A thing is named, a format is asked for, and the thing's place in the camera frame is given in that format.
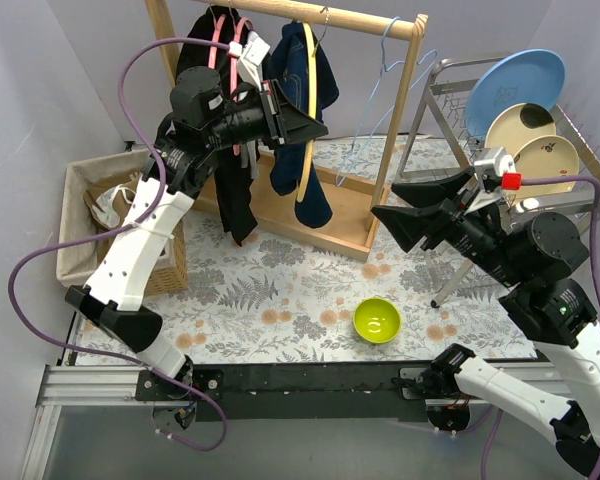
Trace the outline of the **yellow hanger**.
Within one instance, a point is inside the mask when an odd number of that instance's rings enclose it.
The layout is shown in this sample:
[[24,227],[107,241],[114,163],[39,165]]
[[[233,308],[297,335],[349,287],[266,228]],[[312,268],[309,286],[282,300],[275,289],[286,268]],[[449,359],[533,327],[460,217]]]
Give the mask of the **yellow hanger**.
[[296,202],[302,203],[305,200],[309,185],[309,179],[312,169],[313,143],[317,136],[317,63],[316,54],[320,41],[314,39],[314,33],[310,26],[309,10],[300,10],[298,21],[302,23],[307,47],[307,71],[308,71],[308,113],[306,128],[303,130],[303,139],[306,141],[306,148],[303,160],[302,174],[297,188]]

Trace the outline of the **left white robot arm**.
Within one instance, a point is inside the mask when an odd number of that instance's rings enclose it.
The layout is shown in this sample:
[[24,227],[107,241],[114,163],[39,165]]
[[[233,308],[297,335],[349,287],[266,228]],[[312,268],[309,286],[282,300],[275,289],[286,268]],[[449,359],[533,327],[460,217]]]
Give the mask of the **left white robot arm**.
[[279,83],[243,83],[245,98],[224,93],[219,73],[198,66],[181,73],[170,93],[172,112],[157,138],[117,234],[96,271],[65,299],[138,360],[160,371],[158,387],[173,400],[193,386],[191,360],[161,333],[162,318],[143,304],[145,288],[168,239],[235,144],[261,141],[274,150],[327,134],[315,116],[293,105]]

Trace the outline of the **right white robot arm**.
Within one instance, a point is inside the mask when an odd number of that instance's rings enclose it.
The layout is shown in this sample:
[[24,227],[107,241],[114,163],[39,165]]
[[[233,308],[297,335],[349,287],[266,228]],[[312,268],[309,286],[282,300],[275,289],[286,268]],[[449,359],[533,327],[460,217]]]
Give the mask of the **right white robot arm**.
[[573,278],[582,264],[596,261],[594,245],[554,211],[504,229],[499,201],[524,179],[488,176],[469,189],[470,176],[395,184],[403,205],[377,205],[373,215],[402,250],[447,243],[503,285],[500,305],[554,365],[570,396],[532,387],[456,343],[407,386],[428,396],[483,399],[542,434],[578,473],[600,479],[600,296],[589,298]]

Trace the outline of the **pink hanger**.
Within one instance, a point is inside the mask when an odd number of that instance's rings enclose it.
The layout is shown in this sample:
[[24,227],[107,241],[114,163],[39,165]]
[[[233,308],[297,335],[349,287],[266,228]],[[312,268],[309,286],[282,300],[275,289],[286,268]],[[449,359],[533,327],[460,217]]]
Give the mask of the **pink hanger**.
[[[226,20],[226,13],[217,14],[214,10],[213,6],[208,8],[212,19],[213,19],[213,33],[211,40],[213,42],[218,42],[220,40],[222,29]],[[233,10],[231,8],[228,9],[229,16],[232,19],[233,25],[233,37],[230,39],[231,42],[236,42],[238,44],[242,44],[242,33],[244,31],[249,32],[253,29],[253,23],[248,17],[242,17],[239,21],[236,21],[233,17]],[[218,50],[216,47],[211,47],[208,54],[208,67],[214,69],[217,63],[217,55]],[[237,72],[237,59],[231,56],[227,56],[229,60],[229,98],[234,102],[238,103],[246,97],[246,93],[236,93],[236,89],[238,88],[238,80],[239,75]],[[243,168],[249,162],[249,152],[247,147],[242,147],[238,144],[233,146],[233,154],[235,156],[240,156],[241,166]]]

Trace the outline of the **navy blue denim garment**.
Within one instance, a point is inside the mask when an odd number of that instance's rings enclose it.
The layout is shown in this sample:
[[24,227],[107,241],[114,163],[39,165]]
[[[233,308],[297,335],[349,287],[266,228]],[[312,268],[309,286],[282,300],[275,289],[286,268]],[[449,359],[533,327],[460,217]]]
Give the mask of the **navy blue denim garment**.
[[[321,48],[309,49],[303,25],[291,22],[282,27],[281,40],[274,48],[265,69],[267,79],[276,79],[290,102],[306,113],[309,108],[309,55],[316,61],[316,119],[322,119],[324,109],[339,97],[339,89]],[[270,174],[271,185],[280,196],[293,193],[301,180],[306,145],[292,144],[275,152],[275,165]],[[304,199],[295,204],[297,220],[310,228],[320,228],[332,218],[333,212],[324,194],[315,169],[310,170]]]

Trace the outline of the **black garment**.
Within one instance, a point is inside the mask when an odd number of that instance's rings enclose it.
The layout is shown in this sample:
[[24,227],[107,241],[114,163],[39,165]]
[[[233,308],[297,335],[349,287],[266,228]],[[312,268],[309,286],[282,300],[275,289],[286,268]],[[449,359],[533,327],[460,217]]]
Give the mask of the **black garment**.
[[[217,14],[226,13],[226,20],[218,42],[228,44],[233,37],[233,25],[228,12],[229,8],[213,7]],[[237,10],[232,10],[234,19],[239,21],[241,19],[240,14]],[[212,41],[213,30],[213,19],[207,8],[205,13],[194,22],[188,36]],[[242,33],[242,43],[247,40],[249,32],[244,31]],[[180,50],[176,73],[181,74],[194,66],[208,66],[210,48],[200,45],[183,45]],[[214,70],[220,74],[223,92],[229,94],[229,60],[225,51],[218,50]],[[257,226],[257,221],[250,208],[252,179],[249,170],[241,167],[240,156],[233,154],[233,147],[219,151],[218,157],[219,166],[215,171],[214,181],[220,218],[224,231],[232,236],[237,245],[241,245]]]

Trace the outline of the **brown skirt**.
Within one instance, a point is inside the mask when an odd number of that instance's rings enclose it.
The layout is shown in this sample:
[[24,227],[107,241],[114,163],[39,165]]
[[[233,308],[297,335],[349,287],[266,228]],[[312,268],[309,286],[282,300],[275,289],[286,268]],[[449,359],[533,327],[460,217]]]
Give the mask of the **brown skirt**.
[[140,173],[128,170],[90,185],[82,197],[96,228],[110,231],[125,220],[135,198]]

